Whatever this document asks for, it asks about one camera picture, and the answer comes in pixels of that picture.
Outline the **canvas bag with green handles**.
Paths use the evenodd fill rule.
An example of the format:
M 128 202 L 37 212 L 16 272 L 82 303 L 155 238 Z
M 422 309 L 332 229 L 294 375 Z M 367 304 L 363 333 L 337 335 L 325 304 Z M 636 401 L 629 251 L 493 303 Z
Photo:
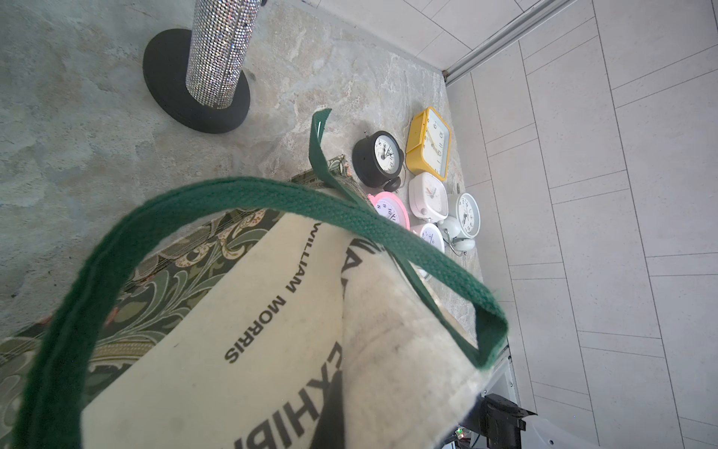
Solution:
M 5 448 L 432 448 L 508 333 L 471 273 L 332 173 L 191 184 L 126 215 L 1 345 Z

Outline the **white square alarm clock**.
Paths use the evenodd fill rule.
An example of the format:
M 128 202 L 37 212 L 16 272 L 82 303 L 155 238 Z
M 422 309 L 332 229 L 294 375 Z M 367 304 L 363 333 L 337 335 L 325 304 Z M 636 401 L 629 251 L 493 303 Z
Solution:
M 442 181 L 428 172 L 409 182 L 409 207 L 414 216 L 438 223 L 449 215 L 448 195 Z

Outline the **yellow square alarm clock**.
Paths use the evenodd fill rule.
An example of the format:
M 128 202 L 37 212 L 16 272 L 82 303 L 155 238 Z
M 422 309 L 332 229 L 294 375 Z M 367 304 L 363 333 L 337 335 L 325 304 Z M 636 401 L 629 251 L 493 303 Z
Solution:
M 452 145 L 452 131 L 437 111 L 428 107 L 409 124 L 406 164 L 414 175 L 430 173 L 446 181 Z

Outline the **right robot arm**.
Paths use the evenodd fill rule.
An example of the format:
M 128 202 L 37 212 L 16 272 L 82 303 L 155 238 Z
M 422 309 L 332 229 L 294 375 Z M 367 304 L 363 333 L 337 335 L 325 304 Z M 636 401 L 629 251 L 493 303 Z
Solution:
M 460 425 L 484 437 L 488 448 L 598 448 L 498 394 L 479 396 Z

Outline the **pink twin-bell alarm clock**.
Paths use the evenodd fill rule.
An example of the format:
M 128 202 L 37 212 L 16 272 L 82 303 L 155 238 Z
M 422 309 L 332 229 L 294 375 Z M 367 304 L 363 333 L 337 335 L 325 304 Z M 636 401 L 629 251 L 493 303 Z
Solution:
M 405 229 L 411 228 L 406 207 L 397 195 L 380 192 L 377 195 L 368 195 L 368 199 L 379 215 Z

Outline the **small black alarm clock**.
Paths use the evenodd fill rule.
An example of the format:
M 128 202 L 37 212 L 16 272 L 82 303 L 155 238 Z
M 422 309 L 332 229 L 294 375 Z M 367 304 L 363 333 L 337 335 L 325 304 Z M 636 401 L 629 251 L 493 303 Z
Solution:
M 399 189 L 405 153 L 390 133 L 377 131 L 362 138 L 353 147 L 352 157 L 361 183 L 391 193 Z

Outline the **white round alarm clock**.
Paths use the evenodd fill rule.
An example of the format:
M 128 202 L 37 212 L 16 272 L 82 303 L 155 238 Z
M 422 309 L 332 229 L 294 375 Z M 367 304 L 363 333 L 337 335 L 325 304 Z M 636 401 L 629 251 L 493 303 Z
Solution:
M 435 224 L 424 223 L 411 227 L 411 232 L 420 237 L 423 241 L 429 243 L 433 248 L 445 252 L 445 243 L 441 231 Z

